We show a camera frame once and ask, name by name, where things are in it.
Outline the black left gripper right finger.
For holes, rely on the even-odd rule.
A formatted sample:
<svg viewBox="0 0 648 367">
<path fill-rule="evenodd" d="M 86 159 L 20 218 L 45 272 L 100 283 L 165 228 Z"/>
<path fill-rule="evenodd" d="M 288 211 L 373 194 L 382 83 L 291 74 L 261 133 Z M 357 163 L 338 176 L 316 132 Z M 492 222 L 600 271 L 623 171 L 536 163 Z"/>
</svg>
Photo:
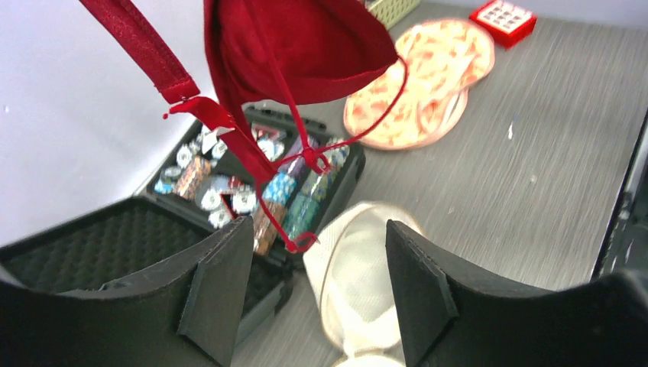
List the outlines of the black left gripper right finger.
<svg viewBox="0 0 648 367">
<path fill-rule="evenodd" d="M 549 291 L 477 266 L 391 220 L 386 252 L 408 366 L 645 366 L 647 276 Z"/>
</svg>

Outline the floral mesh laundry bag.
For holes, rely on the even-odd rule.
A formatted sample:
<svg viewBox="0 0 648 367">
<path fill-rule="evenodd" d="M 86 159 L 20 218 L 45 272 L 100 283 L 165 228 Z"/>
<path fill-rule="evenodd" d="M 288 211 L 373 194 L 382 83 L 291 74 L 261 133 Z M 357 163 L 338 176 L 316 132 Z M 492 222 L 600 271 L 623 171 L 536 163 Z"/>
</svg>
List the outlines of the floral mesh laundry bag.
<svg viewBox="0 0 648 367">
<path fill-rule="evenodd" d="M 476 24 L 447 18 L 412 26 L 395 48 L 401 59 L 347 98 L 345 128 L 378 149 L 432 144 L 461 118 L 469 87 L 491 72 L 493 39 Z"/>
</svg>

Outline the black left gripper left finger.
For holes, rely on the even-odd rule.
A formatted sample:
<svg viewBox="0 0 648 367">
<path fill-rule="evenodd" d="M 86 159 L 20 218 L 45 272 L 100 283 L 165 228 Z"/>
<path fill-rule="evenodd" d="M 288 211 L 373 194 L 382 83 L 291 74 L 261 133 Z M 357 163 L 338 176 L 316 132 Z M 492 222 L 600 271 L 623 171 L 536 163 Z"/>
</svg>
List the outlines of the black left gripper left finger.
<svg viewBox="0 0 648 367">
<path fill-rule="evenodd" d="M 1 286 L 3 366 L 228 366 L 252 260 L 243 217 L 106 291 Z"/>
</svg>

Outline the red bra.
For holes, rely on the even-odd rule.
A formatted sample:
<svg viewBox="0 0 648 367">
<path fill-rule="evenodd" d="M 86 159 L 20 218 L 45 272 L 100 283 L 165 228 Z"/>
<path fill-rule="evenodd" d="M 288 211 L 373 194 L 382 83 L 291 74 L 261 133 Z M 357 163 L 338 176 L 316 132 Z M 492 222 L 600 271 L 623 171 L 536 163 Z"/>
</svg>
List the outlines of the red bra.
<svg viewBox="0 0 648 367">
<path fill-rule="evenodd" d="M 298 106 L 341 99 L 401 62 L 385 26 L 360 1 L 206 1 L 204 44 L 216 97 L 201 94 L 180 60 L 129 0 L 85 0 L 170 105 L 219 133 L 257 186 L 278 172 L 252 138 L 242 106 L 269 99 L 290 108 L 299 158 L 329 172 L 324 148 L 309 144 Z"/>
</svg>

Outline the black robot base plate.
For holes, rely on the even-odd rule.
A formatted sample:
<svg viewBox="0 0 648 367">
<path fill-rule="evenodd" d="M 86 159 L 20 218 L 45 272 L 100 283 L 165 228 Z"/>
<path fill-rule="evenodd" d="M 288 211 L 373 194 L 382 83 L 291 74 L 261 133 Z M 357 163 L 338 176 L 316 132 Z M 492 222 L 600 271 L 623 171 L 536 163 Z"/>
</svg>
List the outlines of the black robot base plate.
<svg viewBox="0 0 648 367">
<path fill-rule="evenodd" d="M 623 268 L 647 269 L 646 119 L 641 125 L 591 278 Z"/>
</svg>

